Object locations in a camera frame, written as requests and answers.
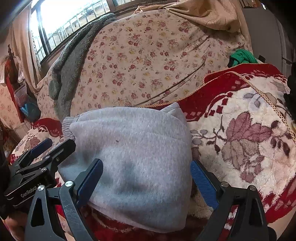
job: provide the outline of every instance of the green cloth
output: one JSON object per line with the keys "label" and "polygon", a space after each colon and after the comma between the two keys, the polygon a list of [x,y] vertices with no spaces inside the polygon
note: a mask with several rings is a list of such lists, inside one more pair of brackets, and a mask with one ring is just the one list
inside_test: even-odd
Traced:
{"label": "green cloth", "polygon": [[245,64],[245,63],[257,64],[258,62],[250,51],[244,50],[244,49],[237,49],[235,53],[233,53],[230,56],[228,67],[230,68],[230,67],[237,66],[238,64]]}

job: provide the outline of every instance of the curtain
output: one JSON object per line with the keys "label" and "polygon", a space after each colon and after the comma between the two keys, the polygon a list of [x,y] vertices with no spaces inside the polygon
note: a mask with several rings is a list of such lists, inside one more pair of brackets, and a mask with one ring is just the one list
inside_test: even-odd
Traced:
{"label": "curtain", "polygon": [[43,87],[40,65],[37,63],[34,50],[33,36],[30,30],[31,4],[27,6],[12,22],[9,34],[11,49],[15,56],[19,56],[24,77],[31,92],[37,96]]}

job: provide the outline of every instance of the silver bolt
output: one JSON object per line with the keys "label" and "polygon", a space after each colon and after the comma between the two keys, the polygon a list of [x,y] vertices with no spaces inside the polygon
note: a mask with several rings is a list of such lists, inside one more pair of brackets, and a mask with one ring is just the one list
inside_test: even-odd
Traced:
{"label": "silver bolt", "polygon": [[40,185],[40,186],[38,187],[38,191],[42,191],[44,188],[45,188],[44,185]]}
{"label": "silver bolt", "polygon": [[250,189],[251,189],[252,191],[256,191],[256,190],[257,190],[257,188],[256,188],[254,185],[250,185],[249,187],[250,187]]}
{"label": "silver bolt", "polygon": [[225,181],[222,181],[221,186],[224,187],[224,188],[227,188],[227,187],[229,187],[229,183],[225,182]]}
{"label": "silver bolt", "polygon": [[66,187],[70,187],[70,186],[72,186],[73,185],[73,182],[72,181],[67,181],[66,183],[65,183],[65,186]]}

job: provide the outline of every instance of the gray fuzzy towel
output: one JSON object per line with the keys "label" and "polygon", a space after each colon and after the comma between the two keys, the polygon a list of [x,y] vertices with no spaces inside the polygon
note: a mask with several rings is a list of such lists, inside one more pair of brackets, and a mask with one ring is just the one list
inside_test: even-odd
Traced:
{"label": "gray fuzzy towel", "polygon": [[116,16],[110,13],[87,24],[67,43],[55,62],[52,81],[49,82],[49,96],[55,102],[55,111],[60,120],[70,116],[71,102],[91,43],[98,31],[115,20]]}
{"label": "gray fuzzy towel", "polygon": [[103,175],[89,200],[99,212],[142,229],[185,226],[191,192],[191,134],[177,103],[161,111],[113,107],[64,119],[76,151],[59,165],[74,180],[95,158]]}

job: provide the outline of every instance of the beige cloth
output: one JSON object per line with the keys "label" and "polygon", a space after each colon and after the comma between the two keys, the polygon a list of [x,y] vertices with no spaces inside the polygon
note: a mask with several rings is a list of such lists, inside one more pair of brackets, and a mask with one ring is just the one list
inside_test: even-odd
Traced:
{"label": "beige cloth", "polygon": [[238,0],[180,0],[162,5],[138,6],[133,14],[156,9],[166,9],[211,29],[241,32],[248,50],[253,52],[246,19]]}
{"label": "beige cloth", "polygon": [[11,37],[11,49],[22,62],[26,82],[31,92],[37,95],[43,87],[43,81],[36,60],[30,19],[31,4],[14,19],[9,29],[9,37]]}

